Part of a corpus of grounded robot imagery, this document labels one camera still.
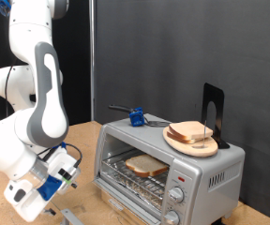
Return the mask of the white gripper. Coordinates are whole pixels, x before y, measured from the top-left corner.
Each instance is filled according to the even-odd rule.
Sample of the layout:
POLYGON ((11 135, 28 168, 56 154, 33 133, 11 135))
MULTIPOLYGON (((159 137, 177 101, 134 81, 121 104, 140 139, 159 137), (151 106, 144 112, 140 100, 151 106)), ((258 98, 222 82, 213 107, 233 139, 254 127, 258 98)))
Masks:
POLYGON ((63 195, 72 186, 77 188, 80 161, 72 157, 65 147, 59 146, 46 161, 38 157, 30 170, 17 180, 10 180, 4 191, 7 201, 27 222, 40 213, 55 216, 53 209, 45 209, 55 194, 63 195))

